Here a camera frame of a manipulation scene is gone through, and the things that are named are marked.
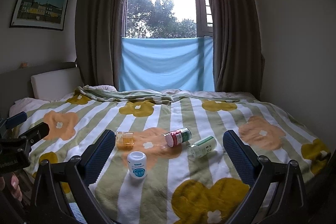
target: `tree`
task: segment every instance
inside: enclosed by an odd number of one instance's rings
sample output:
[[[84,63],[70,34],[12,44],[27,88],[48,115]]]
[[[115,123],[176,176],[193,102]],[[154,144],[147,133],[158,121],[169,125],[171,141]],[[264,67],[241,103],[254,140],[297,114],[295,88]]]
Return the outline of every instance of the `tree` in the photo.
[[[196,37],[196,22],[184,19],[181,22],[172,12],[172,0],[128,0],[126,36],[134,38],[184,38]]]

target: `gray curtain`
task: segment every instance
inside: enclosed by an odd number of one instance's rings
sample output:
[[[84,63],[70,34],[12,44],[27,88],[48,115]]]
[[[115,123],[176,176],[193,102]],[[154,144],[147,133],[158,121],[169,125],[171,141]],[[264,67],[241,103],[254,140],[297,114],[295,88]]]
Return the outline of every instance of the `gray curtain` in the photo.
[[[262,64],[254,0],[209,0],[213,17],[215,91],[260,97]]]
[[[126,0],[77,0],[75,42],[85,85],[118,89]]]

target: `curtain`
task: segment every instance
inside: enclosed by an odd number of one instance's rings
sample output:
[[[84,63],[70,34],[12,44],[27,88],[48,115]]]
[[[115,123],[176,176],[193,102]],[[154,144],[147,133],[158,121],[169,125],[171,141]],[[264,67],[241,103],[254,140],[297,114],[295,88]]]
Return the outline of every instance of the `curtain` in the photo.
[[[85,85],[118,88],[126,0],[77,0],[75,42]]]
[[[214,91],[212,38],[123,38],[119,91]]]
[[[261,44],[254,0],[209,0],[213,17],[213,75],[217,92],[260,97]]]

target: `floral blanket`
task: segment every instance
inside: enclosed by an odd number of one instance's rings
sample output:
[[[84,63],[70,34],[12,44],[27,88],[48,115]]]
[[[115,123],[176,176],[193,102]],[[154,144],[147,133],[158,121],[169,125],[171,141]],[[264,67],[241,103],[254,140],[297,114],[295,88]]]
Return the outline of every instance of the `floral blanket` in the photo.
[[[65,102],[47,103],[27,114],[16,133],[42,121],[50,127],[49,135],[32,147],[31,165],[26,168],[32,176],[43,159],[64,162],[81,155],[105,129],[134,132],[132,150],[147,155],[147,176],[134,180],[126,160],[130,151],[115,148],[97,182],[89,186],[111,219],[124,224],[226,220],[249,190],[223,151],[222,136],[229,129],[273,162],[297,160],[305,182],[330,157],[328,148],[292,116],[248,97],[219,100],[188,94],[107,92],[86,86],[78,87]],[[192,161],[186,143],[165,147],[162,133],[183,127],[192,133],[189,143],[213,136],[216,149]],[[74,201],[67,183],[63,189]]]

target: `bottle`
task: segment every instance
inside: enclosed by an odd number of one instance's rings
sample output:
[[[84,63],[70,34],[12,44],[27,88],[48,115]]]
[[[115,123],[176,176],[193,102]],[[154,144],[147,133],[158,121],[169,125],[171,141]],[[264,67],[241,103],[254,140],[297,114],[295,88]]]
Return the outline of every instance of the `bottle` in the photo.
[[[209,136],[191,145],[188,145],[187,154],[191,159],[201,158],[214,150],[216,146],[216,139],[213,136]]]
[[[166,142],[170,147],[179,145],[191,139],[191,132],[188,128],[184,127],[175,131],[164,134]]]
[[[134,145],[133,132],[116,132],[115,142],[118,149],[132,149]]]
[[[145,153],[134,151],[127,156],[129,173],[136,179],[142,179],[147,175],[147,157]]]

